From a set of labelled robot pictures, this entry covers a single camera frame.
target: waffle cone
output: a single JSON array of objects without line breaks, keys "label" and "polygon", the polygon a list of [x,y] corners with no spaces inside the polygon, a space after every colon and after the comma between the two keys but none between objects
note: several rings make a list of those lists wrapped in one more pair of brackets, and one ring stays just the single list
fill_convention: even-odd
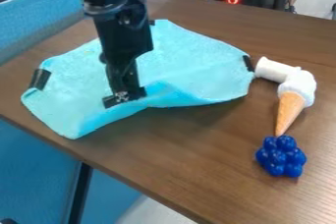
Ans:
[{"label": "waffle cone", "polygon": [[305,108],[305,99],[299,94],[287,91],[280,97],[275,136],[283,135]]}]

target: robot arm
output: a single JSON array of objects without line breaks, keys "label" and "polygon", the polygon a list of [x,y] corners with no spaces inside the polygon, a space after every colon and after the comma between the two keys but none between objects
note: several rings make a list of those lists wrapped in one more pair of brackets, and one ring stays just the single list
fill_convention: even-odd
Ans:
[{"label": "robot arm", "polygon": [[93,17],[113,91],[105,107],[144,97],[136,58],[153,49],[145,0],[84,0],[84,11]]}]

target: blue grapes toy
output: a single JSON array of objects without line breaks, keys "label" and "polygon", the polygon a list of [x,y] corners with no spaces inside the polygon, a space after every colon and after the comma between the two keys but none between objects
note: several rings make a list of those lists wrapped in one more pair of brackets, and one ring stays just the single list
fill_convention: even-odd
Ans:
[{"label": "blue grapes toy", "polygon": [[307,162],[305,154],[290,136],[266,137],[262,148],[255,153],[255,159],[270,175],[291,178],[300,177]]}]

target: wooden table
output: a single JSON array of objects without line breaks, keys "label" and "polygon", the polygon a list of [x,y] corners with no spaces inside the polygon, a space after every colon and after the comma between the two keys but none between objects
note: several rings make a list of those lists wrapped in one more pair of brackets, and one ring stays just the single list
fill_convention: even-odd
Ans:
[{"label": "wooden table", "polygon": [[20,102],[43,60],[96,38],[82,21],[0,67],[3,118],[199,223],[336,223],[336,23],[207,0],[148,0],[165,18],[249,52],[302,66],[316,102],[290,129],[308,156],[299,180],[272,178],[253,161],[274,130],[277,84],[210,106],[147,109],[80,140],[66,140]]}]

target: blue towel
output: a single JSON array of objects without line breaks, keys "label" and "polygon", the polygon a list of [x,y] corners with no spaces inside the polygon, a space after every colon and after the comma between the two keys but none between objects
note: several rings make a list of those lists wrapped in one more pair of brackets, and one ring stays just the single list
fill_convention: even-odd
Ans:
[{"label": "blue towel", "polygon": [[146,107],[195,106],[248,93],[253,73],[247,53],[169,22],[151,27],[154,50],[137,59],[147,97],[105,109],[111,95],[96,39],[39,66],[52,74],[44,90],[30,88],[22,103],[53,131],[77,139]]}]

